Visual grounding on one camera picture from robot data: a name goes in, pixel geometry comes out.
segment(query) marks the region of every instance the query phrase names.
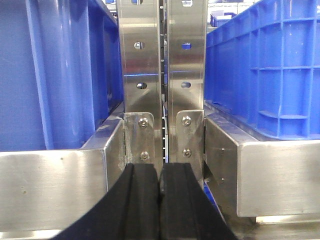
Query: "metal mounting plate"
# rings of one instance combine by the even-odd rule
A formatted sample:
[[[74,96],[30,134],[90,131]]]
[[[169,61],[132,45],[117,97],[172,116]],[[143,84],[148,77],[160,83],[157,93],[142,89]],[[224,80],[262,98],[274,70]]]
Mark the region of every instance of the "metal mounting plate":
[[[180,111],[176,115],[175,125],[176,162],[190,163],[196,179],[203,185],[205,111]]]
[[[158,172],[163,162],[160,19],[158,0],[117,0],[126,113],[154,116],[154,154]]]
[[[150,112],[126,112],[124,114],[124,139],[128,163],[154,164],[161,168],[155,157],[154,116]]]
[[[176,138],[178,112],[204,108],[207,5],[206,0],[167,1],[170,162],[175,162],[180,155]]]

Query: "slotted hole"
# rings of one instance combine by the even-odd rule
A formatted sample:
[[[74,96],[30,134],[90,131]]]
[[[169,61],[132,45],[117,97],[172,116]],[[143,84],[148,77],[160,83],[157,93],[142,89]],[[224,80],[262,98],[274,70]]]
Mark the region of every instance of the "slotted hole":
[[[145,82],[138,82],[136,84],[136,88],[137,89],[146,89],[147,88],[147,84]]]
[[[188,89],[188,88],[191,87],[191,83],[188,82],[188,81],[184,81],[183,83],[181,83],[181,87],[182,87],[183,89]]]
[[[141,5],[143,0],[131,0],[131,3],[134,5]]]
[[[182,6],[183,7],[191,7],[194,3],[193,0],[181,0]]]
[[[190,50],[192,48],[192,44],[190,42],[185,42],[181,44],[183,50]]]
[[[145,43],[142,41],[136,41],[133,46],[135,49],[141,50],[145,47]]]

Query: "brushed metal surface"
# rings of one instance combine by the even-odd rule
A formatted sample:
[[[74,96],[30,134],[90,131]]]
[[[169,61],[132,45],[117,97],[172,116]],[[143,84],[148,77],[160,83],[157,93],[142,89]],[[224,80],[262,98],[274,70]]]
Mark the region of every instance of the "brushed metal surface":
[[[316,218],[309,218],[311,221],[315,220],[314,222],[257,224],[254,219],[237,216],[214,178],[207,185],[226,223],[239,240],[320,240],[320,223]]]
[[[284,216],[257,216],[257,224],[289,224],[289,223],[320,223],[320,213],[284,215]]]
[[[0,240],[47,240],[59,234],[61,230],[10,231],[0,232]]]
[[[320,213],[320,140],[259,141],[212,113],[205,152],[239,217]]]
[[[169,161],[177,161],[176,116],[202,110],[208,1],[167,1]],[[191,46],[183,49],[183,44]]]
[[[0,153],[1,232],[64,229],[106,192],[100,149]]]
[[[154,116],[154,165],[159,174],[163,165],[159,1],[133,4],[132,0],[118,0],[116,4],[125,112],[149,112]],[[142,49],[135,48],[137,42],[142,43]],[[145,83],[146,88],[137,88],[138,83]]]
[[[154,116],[149,112],[126,112],[124,114],[124,138],[128,163],[155,162]]]
[[[193,173],[200,183],[204,182],[204,132],[205,132],[205,111],[204,110],[183,110],[176,116],[176,145],[177,162],[190,163]],[[190,150],[191,155],[184,156],[184,150]]]
[[[80,149],[0,152],[0,239],[49,239],[104,196],[125,166],[111,115]]]
[[[107,191],[115,184],[125,169],[124,121],[119,117],[123,112],[118,107],[111,116],[95,131],[82,149],[101,149],[104,152]]]

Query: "blue crate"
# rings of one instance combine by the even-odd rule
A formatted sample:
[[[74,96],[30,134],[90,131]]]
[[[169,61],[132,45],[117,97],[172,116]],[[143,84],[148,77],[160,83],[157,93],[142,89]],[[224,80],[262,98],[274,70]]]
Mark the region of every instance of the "blue crate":
[[[261,0],[207,35],[205,97],[259,133],[320,139],[320,0]]]
[[[101,0],[0,1],[0,151],[79,148],[122,101]]]
[[[223,24],[227,23],[230,19],[214,19],[214,26],[221,27]]]

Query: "metal beam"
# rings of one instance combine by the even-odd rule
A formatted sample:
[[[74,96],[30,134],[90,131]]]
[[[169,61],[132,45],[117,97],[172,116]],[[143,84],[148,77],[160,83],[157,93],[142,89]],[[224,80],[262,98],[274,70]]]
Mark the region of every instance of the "metal beam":
[[[179,152],[177,123],[181,123],[180,111],[203,109],[207,5],[206,0],[167,1],[168,134],[172,163],[192,162],[180,157],[183,153]]]
[[[260,141],[207,116],[206,163],[239,217],[320,213],[320,140]]]
[[[255,218],[238,217],[230,205],[229,199],[226,198],[213,177],[210,177],[207,185],[214,194],[214,200],[218,204],[226,224],[240,240],[320,240],[320,224],[316,218],[313,218],[315,217],[313,215],[308,216],[311,218],[304,221],[298,219],[297,222],[278,221],[260,224],[255,221]],[[279,220],[281,218],[288,220],[290,216],[273,216],[273,219]],[[294,218],[298,218],[298,215],[292,217],[291,220],[295,221]]]
[[[0,152],[0,240],[49,239],[80,218],[124,170],[124,144],[113,113],[80,149]]]
[[[160,174],[163,165],[163,111],[159,1],[118,0],[116,3],[125,112],[153,115],[155,159],[151,161]]]

